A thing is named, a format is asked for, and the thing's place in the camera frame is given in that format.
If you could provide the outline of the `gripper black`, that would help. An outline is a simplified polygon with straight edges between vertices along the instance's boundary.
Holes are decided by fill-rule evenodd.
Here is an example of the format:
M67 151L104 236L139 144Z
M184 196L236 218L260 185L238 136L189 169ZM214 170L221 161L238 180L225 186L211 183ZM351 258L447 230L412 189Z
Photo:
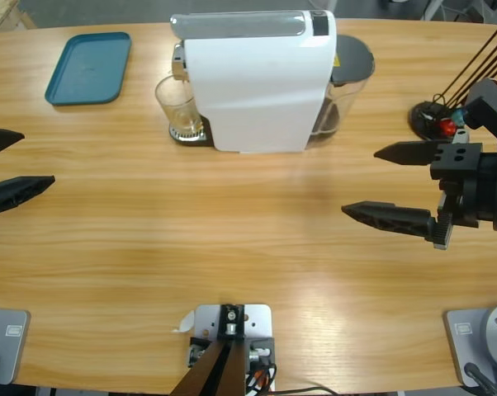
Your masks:
M445 250L455 225L477 228L490 221L497 231L497 153L484 153L481 143L470 143L470 134L458 130L452 141L411 141L390 144L375 158L399 165L425 166L439 181L442 197L437 223L429 210L392 203L360 201L343 205L342 212L357 222L386 232L424 238Z

